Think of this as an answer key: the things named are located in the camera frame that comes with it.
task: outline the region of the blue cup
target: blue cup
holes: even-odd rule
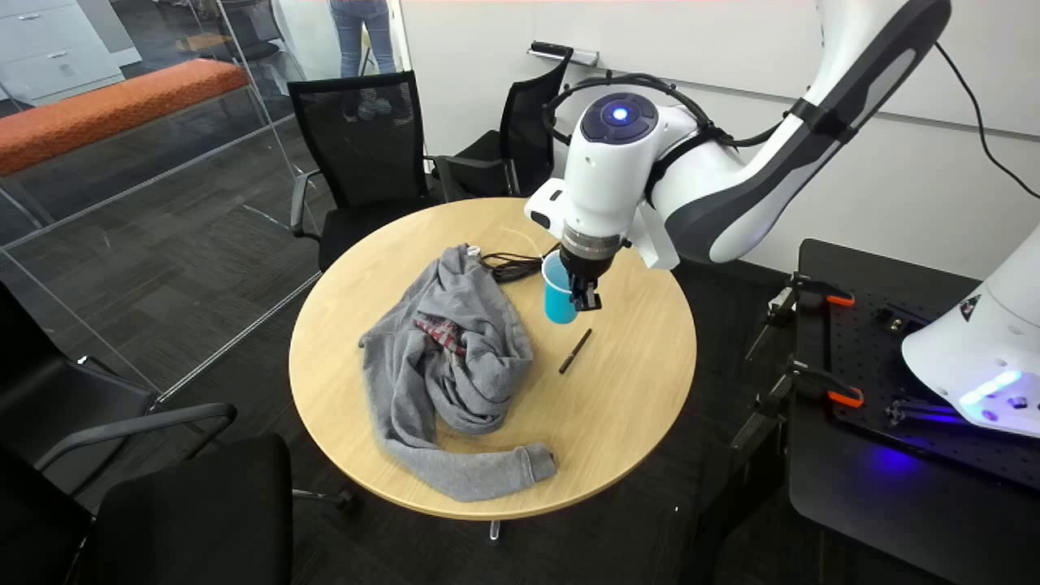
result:
[[[574,321],[580,308],[573,303],[573,277],[563,267],[559,250],[543,261],[543,282],[547,282],[547,318],[556,325]]]

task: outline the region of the chair armrest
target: chair armrest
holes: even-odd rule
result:
[[[67,432],[45,456],[38,456],[37,457],[37,470],[45,470],[61,456],[67,456],[75,449],[85,449],[85,446],[97,446],[97,441],[112,441],[112,439],[131,439],[131,436],[143,436],[143,432],[160,432],[160,428],[171,428],[171,426],[192,426],[192,423],[214,418],[214,426],[190,451],[190,457],[192,457],[214,436],[221,436],[235,423],[235,415],[236,415],[236,409],[231,402],[199,402],[199,406],[181,406],[181,409],[166,409],[166,413],[143,413],[143,415],[117,418],[117,423],[104,423],[104,426],[89,426],[89,428]]]
[[[467,192],[461,183],[487,173],[498,173],[501,165],[492,165],[484,160],[461,160],[464,165],[456,165],[459,157],[422,157],[425,165],[425,188],[435,200],[459,200],[459,197],[472,197],[476,192]]]
[[[435,165],[459,165],[459,168],[472,168],[472,173],[501,173],[504,160],[478,160],[478,157],[435,157]]]
[[[100,357],[93,357],[93,355],[80,355],[80,357],[75,357],[75,363],[78,363],[78,368],[93,363],[93,368],[104,371],[107,378],[117,378],[117,371],[114,371],[112,363],[104,363]]]
[[[303,238],[303,212],[305,212],[305,192],[313,188],[313,179],[323,174],[318,168],[292,168],[292,196],[289,196],[289,232]]]

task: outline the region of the black cable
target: black cable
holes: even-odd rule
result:
[[[855,383],[842,379],[833,371],[823,371],[823,368],[799,363],[799,375],[815,378],[815,379],[833,383],[833,387],[842,387],[842,390],[859,390]]]
[[[962,67],[952,63],[952,56],[942,50],[942,42],[936,42],[940,56],[945,59],[945,66],[952,67],[957,80],[964,89],[971,110],[976,110],[976,128],[977,128],[977,144],[987,163],[995,163],[1003,174],[1012,174],[1012,183],[1017,183],[1031,197],[1040,197],[1040,192],[1034,192],[1020,174],[1013,174],[991,148],[987,148],[987,137],[985,137],[985,120],[983,120],[983,105],[971,90],[971,85],[964,80]]]
[[[493,282],[517,282],[543,270],[543,257],[526,253],[481,253],[481,264]]]
[[[559,90],[559,95],[547,105],[547,128],[554,128],[554,137],[556,137],[559,144],[573,144],[569,134],[559,134],[559,130],[556,130],[556,110],[559,110],[559,105],[569,101],[569,97],[580,95],[580,90],[604,89],[604,85],[638,85],[638,89],[653,89],[653,90],[659,90],[659,95],[670,95],[674,101],[679,101],[679,105],[691,113],[698,134],[710,134],[710,137],[719,140],[723,145],[736,145],[736,144],[739,144],[736,137],[729,137],[729,134],[710,118],[710,110],[706,110],[701,105],[696,105],[691,97],[685,97],[675,85],[670,85],[670,80],[664,80],[664,78],[653,78],[653,76],[643,76],[643,70],[633,70],[633,76],[615,76],[615,70],[607,70],[604,78],[582,78],[580,85]]]

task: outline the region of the wooden tabletop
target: wooden tabletop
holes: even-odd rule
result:
[[[439,426],[452,451],[547,441],[559,470],[520,495],[461,504],[388,457],[372,428],[358,339],[388,316],[403,288],[446,250],[540,257],[554,238],[522,219],[520,197],[472,197],[401,219],[327,267],[309,291],[289,343],[289,383],[314,446],[367,490],[431,517],[517,520],[580,504],[631,467],[675,423],[696,371],[696,325],[674,273],[647,270],[631,250],[602,277],[602,311],[573,325],[543,316],[543,278],[504,285],[534,339],[534,371],[515,397],[506,423],[478,439]],[[559,363],[591,327],[566,375]]]

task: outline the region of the crumpled fabric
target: crumpled fabric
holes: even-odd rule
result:
[[[517,308],[467,248],[450,248],[361,339],[377,441],[429,487],[492,500],[554,477],[547,446],[456,456],[435,446],[435,415],[456,432],[492,432],[534,363]]]

